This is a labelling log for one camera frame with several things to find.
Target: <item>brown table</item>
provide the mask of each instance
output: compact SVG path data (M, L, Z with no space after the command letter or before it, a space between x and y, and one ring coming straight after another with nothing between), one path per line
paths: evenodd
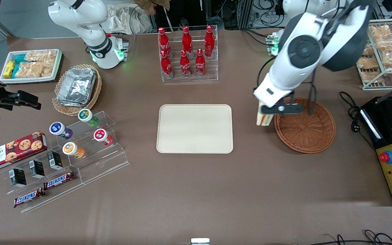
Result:
M337 136L326 151L300 154L278 138L273 124L257 127L252 95L266 48L239 31L219 33L219 81L169 85L161 81L157 35L140 35L124 64L99 70L103 78L95 112L117 124L130 165L31 214L12 208L1 190L0 244L307 244L363 239L362 229L392 236L392 199L375 152L350 131L339 91L361 105L383 92L364 92L358 72L317 69L318 100L333 114ZM9 38L9 50L59 48L63 71L91 64L80 38ZM0 110L0 145L51 122L74 123L54 110L55 84L19 85L39 97L42 110ZM297 90L308 94L308 85ZM229 104L234 150L227 155L160 154L156 150L163 104Z

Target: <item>clear acrylic display stand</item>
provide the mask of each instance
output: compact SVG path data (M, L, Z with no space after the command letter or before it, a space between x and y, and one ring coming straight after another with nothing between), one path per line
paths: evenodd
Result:
M206 73L205 76L202 78L196 75L196 51L198 48L202 48L205 54L205 34L207 33L206 26L200 27L190 27L191 29L200 28L202 30L198 31L190 31L190 35L192 36L193 40L193 57L190 59L190 68L192 70L192 75L189 78L185 78L182 76L181 72L181 50L182 50L182 31L174 31L174 32L167 32L166 35L170 41L170 49L172 53L172 57L170 58L171 68L173 70L173 78L167 79L164 76L160 65L160 73L163 82L193 82L193 81L209 81L209 80L218 80L219 79L219 36L217 33L217 25L213 25L213 34L214 34L214 50L212 57L205 57L205 66L206 66ZM158 54L161 61L161 47L158 42Z
M0 175L4 176L7 194L12 196L13 199L33 192L39 187L43 188L43 183L53 180L69 171L75 173L75 179L48 189L45 191L46 195L43 197L30 200L17 206L16 208L21 210L21 213L34 211L53 200L63 197L64 195L129 164L125 151L117 142L115 132L111 128L111 126L115 124L113 119L103 111L96 113L95 116L99 119L99 124L96 127L89 127L88 124L82 121L68 125L66 127L73 131L73 135L70 139L64 140L57 136L56 143L50 143L50 139L54 136L47 136L48 150L46 152L42 152L0 169ZM106 146L93 139L93 133L99 128L106 130L107 133L113 137L112 144ZM80 159L76 159L73 156L65 155L62 151L62 146L67 142L75 142L78 147L83 148L85 150L84 156ZM55 170L50 168L48 161L48 152L50 151L55 151L60 155L63 169ZM43 164L45 177L40 179L31 177L29 169L29 162L31 160L36 160ZM22 169L25 172L27 180L26 186L11 186L8 172L12 169Z

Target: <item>red box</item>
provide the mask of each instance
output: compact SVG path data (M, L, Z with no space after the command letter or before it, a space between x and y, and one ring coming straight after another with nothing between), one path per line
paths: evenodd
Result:
M0 168L19 162L48 149L45 134L34 132L0 146Z

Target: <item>wicker basket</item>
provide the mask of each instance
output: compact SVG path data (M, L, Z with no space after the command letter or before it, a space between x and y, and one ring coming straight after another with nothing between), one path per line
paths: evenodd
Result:
M78 69L85 69L85 68L89 68L92 69L94 71L96 71L96 79L95 79L95 85L93 87L93 91L92 91L92 97L90 99L89 104L86 107L67 107L65 105L61 105L59 104L59 102L57 101L57 98L53 98L52 99L52 104L54 105L54 108L66 115L69 116L77 116L78 112L84 108L87 109L92 109L92 107L95 105L98 97L99 97L99 93L101 92L101 87L102 87L102 79L101 76L99 75L98 70L91 66L91 65L75 65L72 68L78 68ZM59 82L57 83L56 87L55 87L55 94L57 95L59 93L60 87L61 87L61 83L63 82L64 78L66 77L66 73L67 71L61 76L61 78L59 79Z
M307 98L295 98L294 102L307 106ZM331 113L320 103L314 113L305 110L299 114L275 115L275 129L279 138L291 149L302 153L319 153L327 149L335 139L336 125Z

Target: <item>black small box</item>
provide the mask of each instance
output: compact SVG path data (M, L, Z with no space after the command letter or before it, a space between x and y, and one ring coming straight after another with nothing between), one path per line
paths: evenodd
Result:
M39 161L30 161L30 173L31 177L43 178L45 177L45 171L43 170L43 164Z
M63 164L61 163L60 154L55 151L48 152L48 160L50 168L59 170L63 168Z
M8 172L11 186L23 187L27 185L25 172L21 169L12 169Z

